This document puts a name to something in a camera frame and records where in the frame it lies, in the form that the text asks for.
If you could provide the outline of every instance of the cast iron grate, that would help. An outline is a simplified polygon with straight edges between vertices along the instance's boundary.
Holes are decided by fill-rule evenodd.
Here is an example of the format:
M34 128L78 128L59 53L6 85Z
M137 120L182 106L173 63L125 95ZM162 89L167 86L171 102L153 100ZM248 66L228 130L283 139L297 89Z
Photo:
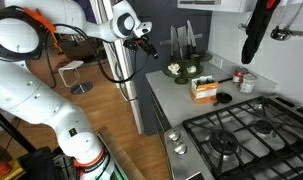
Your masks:
M254 104L261 104L262 107L262 115L258 115L255 113L256 109L253 107ZM273 117L268 117L265 108L272 106L276 107L277 113ZM255 117L258 118L254 123L246 124L242 122L242 120L237 117L236 113L233 112L233 109L237 108L238 110L245 111ZM225 130L223 124L223 118L221 118L221 114L224 116L227 114L233 117L238 123L240 123L243 127L239 128L233 132L229 132ZM216 123L212 121L212 117L215 116L218 120L220 125L220 129L216 129ZM272 119L279 118L282 116L289 116L297 121L301 126L293 125L290 122L277 122L273 121ZM202 123L207 121L211 124L211 126L205 126ZM303 138L299 135L287 130L286 126L291 128L296 128L303 130L303 118L296 115L295 113L287 110L283 106L277 104L276 102L272 101L271 99L259 97L252 100L248 100L221 110L217 110L214 112L210 112L201 116L197 116L195 118L185 120L183 122L183 126L188 132L188 134L193 139L194 143L199 150L201 156L205 159L208 165L211 168L211 173L216 179L253 179L256 178L253 174L257 171L262 169L269 169L277 174L278 178L280 179L288 179L287 177L292 176L292 174L299 175L303 172L303 167L294 167L292 164L287 160L291 157L297 157L303 163ZM199 139L196 134L192 131L193 128L203 128L204 131L210 132L209 139ZM285 137L279 132L279 129L285 131L286 133L290 134L291 136L295 137L297 140L295 143L290 144ZM263 144L266 148L268 148L269 153L265 156L259 157L257 154L249 150L247 147L239 143L236 137L232 133L237 133L240 131L246 130L250 132L256 139L259 140L261 144ZM262 134L269 134L273 133L277 135L283 142L284 147L281 149L274 149L270 146L263 138L257 135L256 132L260 132ZM219 160L218 163L214 163L210 158L211 154L203 148L203 144L210 144L212 150L218 152ZM246 151L250 156L252 156L252 160L245 163L241 159L241 152L237 149L241 149L242 151ZM227 171L222 171L223 163L225 163L224 159L227 156L234 156L235 160L238 162L238 165L235 168L232 168ZM290 171L287 173L279 172L274 165L277 163L284 163L287 167L289 167Z

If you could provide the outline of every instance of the kitchen counter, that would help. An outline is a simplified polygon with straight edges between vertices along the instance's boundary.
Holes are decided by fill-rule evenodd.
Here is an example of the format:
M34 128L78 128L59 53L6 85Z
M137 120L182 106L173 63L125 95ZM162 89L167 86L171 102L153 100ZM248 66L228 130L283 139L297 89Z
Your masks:
M204 67L204 70L199 76L212 75L216 81L232 77L232 75L225 73L208 62L201 64ZM238 87L234 86L232 80L230 80L220 83L218 85L218 92L229 93L233 100L228 104L220 103L217 106L213 106L214 101L195 103L192 100L191 79L189 79L189 82L185 85L178 85L174 82L174 78L166 76L162 71L148 73L146 74L146 77L171 127L177 126L186 119L207 112L218 110L261 95L271 95L271 93L259 91L258 89L260 88L254 88L253 92L249 95L242 94L238 91Z

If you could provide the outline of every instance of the canister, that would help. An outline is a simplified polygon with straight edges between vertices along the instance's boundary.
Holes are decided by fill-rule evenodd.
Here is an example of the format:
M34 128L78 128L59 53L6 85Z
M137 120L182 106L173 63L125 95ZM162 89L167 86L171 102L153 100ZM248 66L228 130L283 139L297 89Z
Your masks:
M246 68L243 67L237 67L234 71L234 75L233 75L233 84L236 86L240 86L240 84L242 83L242 78L244 74L247 74L248 70Z
M257 77L253 74L245 74L243 75L243 82L240 85L239 91L243 94L250 94L254 87L254 81Z

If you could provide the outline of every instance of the green object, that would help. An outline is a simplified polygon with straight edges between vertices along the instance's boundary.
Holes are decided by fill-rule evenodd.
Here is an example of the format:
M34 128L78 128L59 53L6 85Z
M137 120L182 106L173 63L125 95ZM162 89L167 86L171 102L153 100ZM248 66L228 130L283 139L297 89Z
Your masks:
M169 77L172 77L172 78L178 78L180 77L181 75L181 72L182 71L186 71L186 75L185 77L186 78L193 78L193 77L196 77L198 76L200 73L202 73L203 71L203 66L199 65L198 62L196 61L193 61L193 60L185 60L185 61L173 61L172 63L177 63L180 65L180 69L179 69L179 72L180 74L178 75L175 75L175 74L172 74L171 71L168 69L168 66L165 66L162 71L165 75L169 76ZM196 72L195 73L187 73L187 68L191 67L191 66L195 66L197 68Z
M177 84L187 84L189 82L188 79L184 79L184 78L181 78L181 77L177 77L174 79L174 82L177 83Z
M191 60L197 61L197 62L206 62L210 61L212 59L212 55L209 53L203 54L191 54Z

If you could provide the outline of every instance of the gas stove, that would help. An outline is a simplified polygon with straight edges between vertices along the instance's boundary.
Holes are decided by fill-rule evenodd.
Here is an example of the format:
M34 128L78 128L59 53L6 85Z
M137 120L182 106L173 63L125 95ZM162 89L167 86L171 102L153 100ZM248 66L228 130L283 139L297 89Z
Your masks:
M167 131L173 179L299 179L303 109L277 96L206 113Z

